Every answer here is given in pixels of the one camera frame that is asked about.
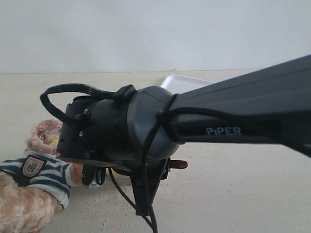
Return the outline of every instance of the badge patch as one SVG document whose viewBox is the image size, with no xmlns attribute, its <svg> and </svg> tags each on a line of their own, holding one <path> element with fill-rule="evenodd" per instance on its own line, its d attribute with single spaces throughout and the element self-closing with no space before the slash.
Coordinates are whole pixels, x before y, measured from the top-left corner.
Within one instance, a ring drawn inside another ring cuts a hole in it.
<svg viewBox="0 0 311 233">
<path fill-rule="evenodd" d="M 47 161 L 29 155 L 22 166 L 22 173 L 24 176 L 33 177 L 38 174 Z"/>
</svg>

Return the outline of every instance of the robotic arm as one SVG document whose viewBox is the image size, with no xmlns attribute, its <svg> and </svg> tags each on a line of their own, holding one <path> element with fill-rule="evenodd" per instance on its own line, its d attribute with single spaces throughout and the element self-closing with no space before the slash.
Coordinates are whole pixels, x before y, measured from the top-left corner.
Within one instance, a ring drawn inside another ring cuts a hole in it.
<svg viewBox="0 0 311 233">
<path fill-rule="evenodd" d="M 86 96 L 63 113 L 48 98 L 62 92 Z M 64 123 L 61 158 L 130 176 L 141 216 L 153 216 L 158 185 L 181 144 L 283 144 L 311 157 L 311 55 L 178 95 L 158 86 L 107 92 L 71 83 L 40 99 Z"/>
</svg>

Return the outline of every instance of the stuffed toy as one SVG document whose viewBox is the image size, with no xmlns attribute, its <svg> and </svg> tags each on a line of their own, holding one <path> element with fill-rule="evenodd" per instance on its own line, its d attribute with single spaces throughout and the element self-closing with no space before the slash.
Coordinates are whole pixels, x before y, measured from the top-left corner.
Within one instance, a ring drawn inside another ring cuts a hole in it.
<svg viewBox="0 0 311 233">
<path fill-rule="evenodd" d="M 66 209 L 71 187 L 82 185 L 83 165 L 57 158 L 61 127 L 38 123 L 23 156 L 0 163 L 0 233 L 39 233 Z"/>
</svg>

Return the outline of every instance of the metal tray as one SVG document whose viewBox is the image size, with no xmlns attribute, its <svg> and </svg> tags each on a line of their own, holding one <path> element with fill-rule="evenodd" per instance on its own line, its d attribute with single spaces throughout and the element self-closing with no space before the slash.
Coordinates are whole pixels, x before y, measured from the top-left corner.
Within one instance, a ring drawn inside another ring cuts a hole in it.
<svg viewBox="0 0 311 233">
<path fill-rule="evenodd" d="M 172 94 L 180 94 L 188 91 L 192 91 L 204 86 L 214 84 L 215 82 L 191 78 L 182 75 L 170 75 L 165 78 L 161 87 L 167 89 Z"/>
</svg>

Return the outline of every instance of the table surface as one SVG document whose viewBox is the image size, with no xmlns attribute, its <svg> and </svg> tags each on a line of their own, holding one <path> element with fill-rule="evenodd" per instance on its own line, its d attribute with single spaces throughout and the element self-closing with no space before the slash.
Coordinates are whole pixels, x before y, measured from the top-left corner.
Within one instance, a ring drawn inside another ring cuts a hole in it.
<svg viewBox="0 0 311 233">
<path fill-rule="evenodd" d="M 86 83 L 115 91 L 160 85 L 171 74 L 214 82 L 252 70 L 0 75 L 1 159 L 19 157 L 31 127 L 52 118 L 39 96 L 60 83 Z M 76 94 L 52 95 L 65 109 Z M 188 143 L 174 159 L 189 162 L 161 182 L 154 201 L 159 233 L 306 233 L 311 220 L 311 161 L 283 146 Z M 128 179 L 119 180 L 133 197 Z M 69 207 L 43 233 L 151 232 L 108 180 L 72 189 Z"/>
</svg>

